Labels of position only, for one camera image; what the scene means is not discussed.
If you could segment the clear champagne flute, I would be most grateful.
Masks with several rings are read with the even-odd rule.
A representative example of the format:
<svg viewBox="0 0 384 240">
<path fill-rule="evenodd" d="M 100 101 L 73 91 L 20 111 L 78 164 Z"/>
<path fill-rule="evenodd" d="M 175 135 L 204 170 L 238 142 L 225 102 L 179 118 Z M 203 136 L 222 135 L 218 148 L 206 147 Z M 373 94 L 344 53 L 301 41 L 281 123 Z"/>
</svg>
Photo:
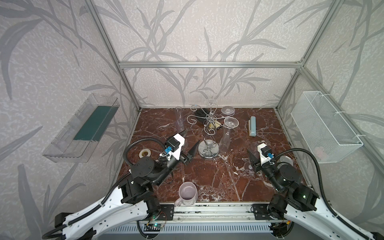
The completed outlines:
<svg viewBox="0 0 384 240">
<path fill-rule="evenodd" d="M 225 116 L 232 116 L 235 113 L 235 111 L 236 111 L 235 108 L 231 106 L 225 106 L 221 109 L 222 114 Z"/>
<path fill-rule="evenodd" d="M 239 121 L 234 117 L 226 117 L 224 120 L 224 134 L 219 143 L 219 150 L 222 154 L 226 154 L 229 151 L 231 143 L 231 132 L 237 128 Z"/>
<path fill-rule="evenodd" d="M 184 114 L 183 108 L 176 107 L 175 108 L 175 117 L 176 117 L 176 127 L 178 132 L 182 132 L 185 130 L 184 126 Z"/>
</svg>

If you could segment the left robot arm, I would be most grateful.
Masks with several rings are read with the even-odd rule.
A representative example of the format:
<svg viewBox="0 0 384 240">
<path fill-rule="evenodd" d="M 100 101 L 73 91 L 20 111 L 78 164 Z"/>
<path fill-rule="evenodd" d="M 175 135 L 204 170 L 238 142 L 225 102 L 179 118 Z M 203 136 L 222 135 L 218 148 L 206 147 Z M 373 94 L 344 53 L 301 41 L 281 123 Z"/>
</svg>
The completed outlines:
<svg viewBox="0 0 384 240">
<path fill-rule="evenodd" d="M 43 240 L 96 240 L 99 236 L 124 224 L 158 216 L 162 206 L 154 194 L 179 163 L 187 165 L 196 155 L 199 142 L 183 152 L 186 131 L 162 142 L 156 138 L 142 138 L 129 144 L 123 152 L 130 171 L 120 177 L 106 196 L 76 213 L 60 213 L 55 217 L 55 228 L 42 235 Z M 155 142 L 162 148 L 157 160 L 142 157 L 135 164 L 128 152 L 142 142 Z"/>
</svg>

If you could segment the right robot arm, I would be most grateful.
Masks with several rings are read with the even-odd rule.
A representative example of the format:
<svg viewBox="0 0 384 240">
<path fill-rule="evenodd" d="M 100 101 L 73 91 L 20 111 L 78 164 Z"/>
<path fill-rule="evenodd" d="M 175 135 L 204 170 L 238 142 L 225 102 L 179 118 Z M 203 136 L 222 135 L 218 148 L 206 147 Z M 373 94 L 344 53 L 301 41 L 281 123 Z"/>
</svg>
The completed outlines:
<svg viewBox="0 0 384 240">
<path fill-rule="evenodd" d="M 324 240 L 382 240 L 377 232 L 366 231 L 336 212 L 328 202 L 319 163 L 308 150 L 293 148 L 287 151 L 307 154 L 314 162 L 319 193 L 301 182 L 297 169 L 287 163 L 278 166 L 285 152 L 274 155 L 266 144 L 258 145 L 259 157 L 247 151 L 255 173 L 262 172 L 277 191 L 268 204 L 269 216 L 292 221 Z"/>
</svg>

